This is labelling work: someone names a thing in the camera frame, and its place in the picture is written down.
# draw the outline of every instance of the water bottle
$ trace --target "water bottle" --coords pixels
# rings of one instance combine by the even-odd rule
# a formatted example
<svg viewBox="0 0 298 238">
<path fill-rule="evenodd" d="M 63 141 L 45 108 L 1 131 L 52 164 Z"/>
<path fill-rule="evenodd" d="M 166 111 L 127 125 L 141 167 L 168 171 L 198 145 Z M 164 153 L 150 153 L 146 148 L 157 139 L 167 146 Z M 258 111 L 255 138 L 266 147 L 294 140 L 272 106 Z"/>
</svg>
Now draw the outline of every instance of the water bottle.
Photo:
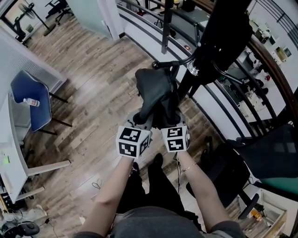
<svg viewBox="0 0 298 238">
<path fill-rule="evenodd" d="M 38 100 L 34 99 L 24 99 L 24 102 L 26 102 L 30 106 L 39 106 L 40 102 Z"/>
</svg>

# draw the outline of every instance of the wooden handrail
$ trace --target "wooden handrail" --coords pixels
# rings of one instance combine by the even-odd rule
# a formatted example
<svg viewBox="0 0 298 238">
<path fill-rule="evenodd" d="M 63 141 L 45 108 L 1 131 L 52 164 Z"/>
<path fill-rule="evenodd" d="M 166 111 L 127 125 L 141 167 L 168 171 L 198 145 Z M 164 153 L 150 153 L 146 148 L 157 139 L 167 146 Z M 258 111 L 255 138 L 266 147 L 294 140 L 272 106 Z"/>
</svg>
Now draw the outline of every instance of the wooden handrail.
<svg viewBox="0 0 298 238">
<path fill-rule="evenodd" d="M 214 3 L 210 0 L 193 0 L 193 2 L 208 14 L 212 13 Z M 248 42 L 249 49 L 255 54 L 256 58 L 268 68 L 268 73 L 272 77 L 274 83 L 278 87 L 280 94 L 282 95 L 287 109 L 291 111 L 293 123 L 295 128 L 298 127 L 298 102 L 294 96 L 291 87 L 281 71 L 274 58 L 262 45 L 262 43 L 254 36 L 251 36 Z"/>
</svg>

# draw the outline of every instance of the shirt sleeve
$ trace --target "shirt sleeve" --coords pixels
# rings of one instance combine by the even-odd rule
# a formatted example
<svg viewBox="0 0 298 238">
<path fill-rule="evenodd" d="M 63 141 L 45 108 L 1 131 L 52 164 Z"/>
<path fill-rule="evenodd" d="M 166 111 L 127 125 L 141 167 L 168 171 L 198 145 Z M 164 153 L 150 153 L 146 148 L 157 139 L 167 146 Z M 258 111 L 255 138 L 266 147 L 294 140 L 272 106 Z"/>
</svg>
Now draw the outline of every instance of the shirt sleeve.
<svg viewBox="0 0 298 238">
<path fill-rule="evenodd" d="M 104 237 L 94 232 L 83 231 L 83 232 L 76 233 L 73 236 L 73 238 L 104 238 Z"/>
<path fill-rule="evenodd" d="M 226 234 L 232 236 L 233 238 L 245 238 L 243 231 L 241 230 L 239 224 L 234 221 L 223 221 L 211 228 L 211 233 L 215 231 L 223 231 Z"/>
</svg>

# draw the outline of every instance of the person's left arm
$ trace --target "person's left arm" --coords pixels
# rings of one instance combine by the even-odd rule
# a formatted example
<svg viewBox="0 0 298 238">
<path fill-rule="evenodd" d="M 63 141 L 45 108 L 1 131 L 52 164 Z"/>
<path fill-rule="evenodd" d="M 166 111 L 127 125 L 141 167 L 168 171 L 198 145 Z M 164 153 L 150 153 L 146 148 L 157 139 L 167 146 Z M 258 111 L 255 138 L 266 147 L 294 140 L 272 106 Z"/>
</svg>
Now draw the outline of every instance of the person's left arm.
<svg viewBox="0 0 298 238">
<path fill-rule="evenodd" d="M 93 232 L 105 237 L 114 217 L 129 178 L 134 159 L 122 157 L 112 175 L 96 196 L 92 212 L 88 215 L 80 232 Z"/>
</svg>

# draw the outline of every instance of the frosted glass panel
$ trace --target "frosted glass panel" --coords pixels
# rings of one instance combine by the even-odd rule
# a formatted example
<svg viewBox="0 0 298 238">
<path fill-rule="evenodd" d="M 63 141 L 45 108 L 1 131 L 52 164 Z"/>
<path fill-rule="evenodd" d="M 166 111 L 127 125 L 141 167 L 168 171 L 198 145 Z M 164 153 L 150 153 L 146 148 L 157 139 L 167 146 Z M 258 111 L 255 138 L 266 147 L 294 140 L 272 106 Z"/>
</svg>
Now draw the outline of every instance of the frosted glass panel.
<svg viewBox="0 0 298 238">
<path fill-rule="evenodd" d="M 67 2 L 83 28 L 112 38 L 97 0 L 67 0 Z"/>
</svg>

